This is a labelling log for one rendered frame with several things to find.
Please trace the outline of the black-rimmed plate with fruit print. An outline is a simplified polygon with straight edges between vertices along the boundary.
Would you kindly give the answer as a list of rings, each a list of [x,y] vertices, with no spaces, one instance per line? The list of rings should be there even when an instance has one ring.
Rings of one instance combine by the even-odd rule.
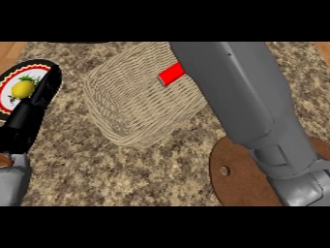
[[[12,94],[16,84],[30,81],[33,90],[22,99]],[[0,75],[0,121],[6,121],[19,103],[33,105],[33,113],[44,116],[44,111],[52,103],[62,85],[62,70],[59,65],[44,59],[33,59],[15,65]]]

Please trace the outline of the beige wicker basket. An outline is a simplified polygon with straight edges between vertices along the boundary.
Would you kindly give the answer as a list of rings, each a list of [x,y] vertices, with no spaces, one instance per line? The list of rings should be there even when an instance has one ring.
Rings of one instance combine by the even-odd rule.
[[[149,147],[207,106],[187,76],[162,85],[159,73],[174,63],[168,43],[145,42],[98,66],[83,80],[93,122],[117,145]]]

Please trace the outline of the round brown cutting board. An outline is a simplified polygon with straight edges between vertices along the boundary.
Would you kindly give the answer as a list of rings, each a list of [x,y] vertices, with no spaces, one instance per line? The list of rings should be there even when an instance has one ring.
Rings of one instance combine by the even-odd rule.
[[[330,144],[317,138],[310,141],[319,155],[330,161]],[[229,137],[212,148],[209,174],[215,197],[224,206],[289,206],[271,189],[248,149]],[[330,201],[321,200],[310,205],[330,206]]]

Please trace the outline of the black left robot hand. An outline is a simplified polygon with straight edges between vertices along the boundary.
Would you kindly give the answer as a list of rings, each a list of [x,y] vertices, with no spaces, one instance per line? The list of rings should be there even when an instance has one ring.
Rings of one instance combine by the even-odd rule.
[[[59,66],[53,65],[31,96],[21,100],[0,126],[0,153],[24,154],[28,152],[39,134],[44,111],[61,85],[62,71]]]

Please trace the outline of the red can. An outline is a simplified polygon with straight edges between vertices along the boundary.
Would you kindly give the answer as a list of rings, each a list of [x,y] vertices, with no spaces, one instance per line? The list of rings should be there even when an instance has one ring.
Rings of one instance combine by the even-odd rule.
[[[184,70],[180,63],[174,63],[159,74],[159,82],[162,86],[171,85],[179,78],[184,75]]]

